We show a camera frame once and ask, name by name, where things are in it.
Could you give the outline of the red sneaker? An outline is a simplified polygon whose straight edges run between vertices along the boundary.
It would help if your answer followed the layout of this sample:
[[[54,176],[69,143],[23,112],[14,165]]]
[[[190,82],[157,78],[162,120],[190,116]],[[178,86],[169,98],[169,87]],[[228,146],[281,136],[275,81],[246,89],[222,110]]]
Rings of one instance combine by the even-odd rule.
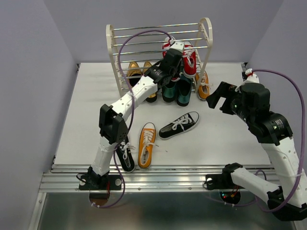
[[[194,78],[196,75],[196,51],[190,41],[184,42],[184,51],[182,55],[183,74],[187,78]]]
[[[163,44],[162,44],[162,50],[163,50],[163,52],[162,52],[162,56],[163,56],[163,58],[165,57],[165,55],[166,55],[166,52],[167,52],[167,50],[171,47],[171,43],[169,42],[169,41],[171,41],[171,42],[173,42],[175,40],[175,38],[173,37],[173,36],[171,36],[171,38],[169,38],[168,36],[164,39],[164,42],[163,42]],[[176,76],[174,76],[173,78],[172,78],[172,82],[177,82],[177,81],[179,81],[180,80],[180,74],[177,74]]]

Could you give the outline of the orange sneaker front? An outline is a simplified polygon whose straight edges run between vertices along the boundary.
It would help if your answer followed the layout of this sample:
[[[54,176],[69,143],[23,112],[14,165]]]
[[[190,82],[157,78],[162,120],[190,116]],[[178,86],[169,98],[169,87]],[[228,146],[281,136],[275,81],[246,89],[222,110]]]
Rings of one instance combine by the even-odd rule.
[[[146,123],[140,133],[138,166],[149,168],[152,161],[153,147],[156,146],[156,127],[152,122]]]

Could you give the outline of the orange sneaker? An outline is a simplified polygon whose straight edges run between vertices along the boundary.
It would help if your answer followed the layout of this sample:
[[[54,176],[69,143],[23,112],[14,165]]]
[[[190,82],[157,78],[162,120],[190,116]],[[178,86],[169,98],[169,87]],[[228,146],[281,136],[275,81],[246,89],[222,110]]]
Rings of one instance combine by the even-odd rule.
[[[199,79],[201,79],[201,82],[197,89],[198,98],[201,101],[206,101],[207,97],[210,95],[210,89],[212,87],[212,84],[209,83],[209,78],[206,71],[204,71],[202,77],[200,77],[199,74],[196,73],[195,76],[196,83],[198,82]]]
[[[156,127],[152,122],[146,123],[140,133],[138,166],[149,168],[152,161],[153,147],[156,146]]]

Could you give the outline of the black sneaker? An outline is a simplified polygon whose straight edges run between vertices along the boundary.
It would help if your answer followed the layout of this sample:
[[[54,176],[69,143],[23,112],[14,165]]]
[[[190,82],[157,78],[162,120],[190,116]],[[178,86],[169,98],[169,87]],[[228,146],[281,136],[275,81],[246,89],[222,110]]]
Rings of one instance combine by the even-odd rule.
[[[191,131],[200,120],[200,115],[196,111],[185,113],[174,121],[170,122],[159,130],[161,139],[170,139],[174,136]]]
[[[131,173],[135,169],[135,162],[131,154],[131,150],[134,150],[135,147],[129,142],[128,136],[119,143],[116,153],[119,158],[122,169],[126,173]]]

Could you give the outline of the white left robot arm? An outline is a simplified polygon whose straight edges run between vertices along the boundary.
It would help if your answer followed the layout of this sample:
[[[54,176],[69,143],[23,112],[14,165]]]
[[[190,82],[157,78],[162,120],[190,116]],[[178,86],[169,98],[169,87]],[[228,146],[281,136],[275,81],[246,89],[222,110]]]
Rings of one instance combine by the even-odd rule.
[[[127,137],[128,118],[132,119],[134,110],[152,93],[167,85],[180,72],[183,49],[170,48],[165,57],[151,66],[138,83],[119,100],[100,108],[100,143],[94,162],[87,173],[79,177],[79,190],[105,190],[109,178],[110,162],[117,145]]]

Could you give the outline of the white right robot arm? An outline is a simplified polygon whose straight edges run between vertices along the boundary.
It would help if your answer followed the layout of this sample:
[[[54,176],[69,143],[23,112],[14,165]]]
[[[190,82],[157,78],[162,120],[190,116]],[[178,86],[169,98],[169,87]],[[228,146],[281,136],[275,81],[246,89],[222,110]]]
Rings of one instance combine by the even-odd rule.
[[[225,99],[220,110],[237,115],[248,126],[268,154],[280,184],[270,183],[249,172],[239,163],[226,165],[221,174],[208,174],[204,188],[245,188],[265,202],[281,221],[299,221],[307,217],[307,176],[299,169],[293,133],[286,118],[270,111],[270,91],[260,83],[239,87],[221,82],[207,98],[210,108]]]

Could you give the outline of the cream metal shoe shelf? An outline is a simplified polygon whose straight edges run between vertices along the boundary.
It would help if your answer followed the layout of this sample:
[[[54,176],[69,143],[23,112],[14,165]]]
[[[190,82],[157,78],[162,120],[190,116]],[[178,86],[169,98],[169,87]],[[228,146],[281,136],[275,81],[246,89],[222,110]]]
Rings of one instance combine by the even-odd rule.
[[[162,44],[168,35],[178,41],[191,42],[196,52],[196,71],[202,76],[213,47],[213,25],[209,18],[201,18],[197,23],[159,26],[106,26],[107,50],[120,96],[129,89],[125,81],[127,72],[131,70],[129,64],[137,62],[138,68],[143,69],[145,61],[153,64],[162,59]]]

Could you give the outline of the orange sneaker by shelf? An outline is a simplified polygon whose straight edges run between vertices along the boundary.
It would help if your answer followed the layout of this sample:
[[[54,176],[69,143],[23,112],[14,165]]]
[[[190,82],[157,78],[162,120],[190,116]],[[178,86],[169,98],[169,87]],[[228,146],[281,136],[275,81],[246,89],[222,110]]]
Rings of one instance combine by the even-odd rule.
[[[207,97],[210,95],[210,89],[212,87],[212,84],[209,83],[209,78],[206,71],[204,71],[202,77],[200,77],[199,74],[196,73],[195,76],[196,83],[198,82],[199,79],[201,79],[201,82],[197,89],[198,98],[201,101],[206,101]]]

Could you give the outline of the gold loafer right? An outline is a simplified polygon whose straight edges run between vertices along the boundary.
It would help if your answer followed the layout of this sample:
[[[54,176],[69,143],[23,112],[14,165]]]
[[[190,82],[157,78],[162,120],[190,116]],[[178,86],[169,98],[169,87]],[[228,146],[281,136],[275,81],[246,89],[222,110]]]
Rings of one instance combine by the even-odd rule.
[[[143,65],[142,74],[144,74],[144,73],[147,71],[147,69],[148,69],[149,67],[151,67],[151,66],[152,66],[152,64],[150,63],[150,61],[145,61],[144,65]],[[156,93],[156,92],[153,93],[153,94],[151,94],[149,97],[146,98],[146,101],[147,101],[148,103],[153,103],[153,102],[155,102],[156,100],[157,100],[157,93]]]

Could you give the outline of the gold loafer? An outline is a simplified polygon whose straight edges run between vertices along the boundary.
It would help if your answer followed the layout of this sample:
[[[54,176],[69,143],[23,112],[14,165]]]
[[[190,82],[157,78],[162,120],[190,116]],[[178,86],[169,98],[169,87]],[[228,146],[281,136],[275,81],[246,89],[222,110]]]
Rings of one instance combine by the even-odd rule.
[[[144,65],[143,65],[142,74],[144,74],[144,73],[147,71],[147,69],[148,69],[149,67],[151,67],[151,66],[152,66],[152,64],[150,63],[150,61],[145,61]],[[153,102],[155,102],[156,100],[157,100],[157,93],[156,93],[156,92],[153,93],[153,94],[151,94],[149,97],[146,98],[146,101],[147,101],[148,103],[153,103]]]
[[[127,78],[131,87],[134,87],[140,80],[144,70],[140,68],[139,64],[136,61],[129,63]]]

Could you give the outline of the green loafer right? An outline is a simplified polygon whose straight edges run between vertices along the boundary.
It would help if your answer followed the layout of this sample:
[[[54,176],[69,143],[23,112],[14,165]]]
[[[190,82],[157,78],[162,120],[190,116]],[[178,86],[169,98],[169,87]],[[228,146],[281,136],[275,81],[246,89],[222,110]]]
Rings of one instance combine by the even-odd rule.
[[[187,106],[190,101],[192,89],[192,80],[181,75],[180,80],[177,82],[177,104],[179,106]]]

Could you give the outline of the green loafer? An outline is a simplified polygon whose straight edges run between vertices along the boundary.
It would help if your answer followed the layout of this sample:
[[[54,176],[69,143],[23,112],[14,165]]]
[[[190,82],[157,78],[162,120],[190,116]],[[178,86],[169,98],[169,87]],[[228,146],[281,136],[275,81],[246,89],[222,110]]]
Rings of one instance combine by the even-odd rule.
[[[171,81],[162,88],[162,98],[165,102],[173,102],[177,96],[177,82]]]
[[[190,101],[192,89],[192,80],[181,75],[180,80],[177,82],[177,104],[179,106],[187,106]]]

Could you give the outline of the green loafer left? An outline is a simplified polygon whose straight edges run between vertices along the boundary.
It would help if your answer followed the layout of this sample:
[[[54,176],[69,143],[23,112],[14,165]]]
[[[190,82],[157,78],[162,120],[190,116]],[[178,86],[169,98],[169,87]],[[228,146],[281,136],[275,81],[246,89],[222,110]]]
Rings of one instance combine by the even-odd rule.
[[[165,102],[173,102],[177,96],[177,82],[171,81],[162,88],[162,98]]]

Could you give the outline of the gold loafer left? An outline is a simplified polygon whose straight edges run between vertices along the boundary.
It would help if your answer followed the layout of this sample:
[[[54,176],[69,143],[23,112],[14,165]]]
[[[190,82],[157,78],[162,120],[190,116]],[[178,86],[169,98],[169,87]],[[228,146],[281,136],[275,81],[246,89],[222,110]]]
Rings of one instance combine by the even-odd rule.
[[[144,70],[140,68],[139,64],[136,61],[129,63],[127,78],[131,87],[134,87],[140,80]]]

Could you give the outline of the aluminium mounting rail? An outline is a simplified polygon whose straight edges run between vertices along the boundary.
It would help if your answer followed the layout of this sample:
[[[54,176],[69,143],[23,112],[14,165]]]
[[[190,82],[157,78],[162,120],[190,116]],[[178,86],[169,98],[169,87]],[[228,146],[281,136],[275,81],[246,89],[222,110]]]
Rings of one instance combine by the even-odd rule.
[[[203,183],[207,174],[220,174],[222,165],[152,165],[148,169],[135,168],[123,172],[127,193],[144,192],[206,192]],[[78,173],[85,173],[88,165],[55,164],[43,174],[41,193],[80,193]]]

